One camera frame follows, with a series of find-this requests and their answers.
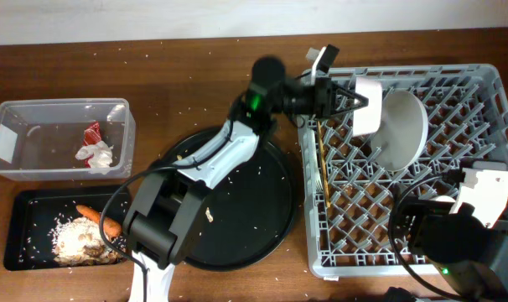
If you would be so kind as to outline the grey round plate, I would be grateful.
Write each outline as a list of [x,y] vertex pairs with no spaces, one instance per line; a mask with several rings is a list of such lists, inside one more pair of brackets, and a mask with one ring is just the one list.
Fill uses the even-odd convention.
[[376,162],[391,172],[406,169],[421,155],[427,137],[428,116],[422,102],[408,91],[388,94],[381,125],[371,139],[371,150],[381,150]]

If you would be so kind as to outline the wooden chopstick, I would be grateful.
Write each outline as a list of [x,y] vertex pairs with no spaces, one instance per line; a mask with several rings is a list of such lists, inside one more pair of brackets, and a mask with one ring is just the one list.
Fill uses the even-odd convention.
[[321,122],[317,121],[317,134],[318,134],[318,146],[319,146],[319,159],[321,165],[321,181],[322,181],[322,189],[324,193],[324,203],[325,207],[329,209],[331,207],[331,202],[329,199],[329,184],[328,184],[328,175],[324,157],[324,143],[323,143],[323,135],[322,135],[322,127]]

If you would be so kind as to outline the white plastic fork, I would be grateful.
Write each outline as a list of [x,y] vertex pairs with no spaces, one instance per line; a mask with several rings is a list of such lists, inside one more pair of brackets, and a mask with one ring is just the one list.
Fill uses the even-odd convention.
[[309,134],[310,134],[310,142],[312,144],[312,150],[313,150],[314,183],[315,183],[315,187],[316,187],[316,192],[323,193],[324,187],[323,187],[321,175],[319,172],[318,155],[317,155],[317,149],[316,149],[314,130],[310,129]]

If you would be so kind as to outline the white tissue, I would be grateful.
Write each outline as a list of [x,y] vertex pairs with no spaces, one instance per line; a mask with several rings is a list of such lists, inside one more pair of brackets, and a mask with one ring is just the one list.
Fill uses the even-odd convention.
[[76,153],[77,160],[84,160],[91,174],[107,174],[112,163],[111,148],[103,141],[83,146]]

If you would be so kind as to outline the red snack wrapper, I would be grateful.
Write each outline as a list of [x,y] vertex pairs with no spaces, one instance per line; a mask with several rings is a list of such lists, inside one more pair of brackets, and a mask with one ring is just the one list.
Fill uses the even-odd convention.
[[90,160],[100,151],[101,127],[99,122],[92,123],[84,131],[83,146],[78,151],[78,160],[84,160],[86,168],[90,168]]

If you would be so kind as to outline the orange carrot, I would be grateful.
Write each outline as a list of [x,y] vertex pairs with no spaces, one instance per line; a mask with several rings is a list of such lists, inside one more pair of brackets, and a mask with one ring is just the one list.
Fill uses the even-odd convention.
[[[83,205],[77,205],[75,208],[82,216],[88,218],[89,220],[91,220],[97,224],[100,223],[101,214],[98,211],[90,208],[89,206],[83,206]],[[104,233],[107,236],[109,236],[109,238],[119,237],[122,234],[121,225],[109,217],[104,218],[103,230],[104,230]]]

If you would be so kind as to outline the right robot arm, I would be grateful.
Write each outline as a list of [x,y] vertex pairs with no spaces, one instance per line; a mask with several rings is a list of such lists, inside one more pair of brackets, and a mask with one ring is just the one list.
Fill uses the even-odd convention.
[[[495,229],[508,201],[508,170],[495,164],[450,170],[430,177],[459,187],[450,200],[423,200],[412,192],[420,180],[394,201],[388,239],[397,261],[423,287],[456,301],[508,301],[508,234]],[[424,256],[452,288],[442,290],[423,279],[401,255]]]

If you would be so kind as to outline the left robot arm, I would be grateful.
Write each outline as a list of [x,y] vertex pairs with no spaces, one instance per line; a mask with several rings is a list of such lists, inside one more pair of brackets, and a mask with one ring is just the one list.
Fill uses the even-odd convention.
[[279,58],[265,56],[251,69],[245,91],[233,101],[221,130],[185,159],[147,169],[119,188],[142,182],[122,230],[134,262],[131,301],[156,301],[168,294],[174,267],[202,235],[206,201],[236,167],[248,162],[274,133],[274,115],[317,120],[380,107],[381,83],[359,77],[345,88],[318,77],[313,66],[306,84],[287,76]]

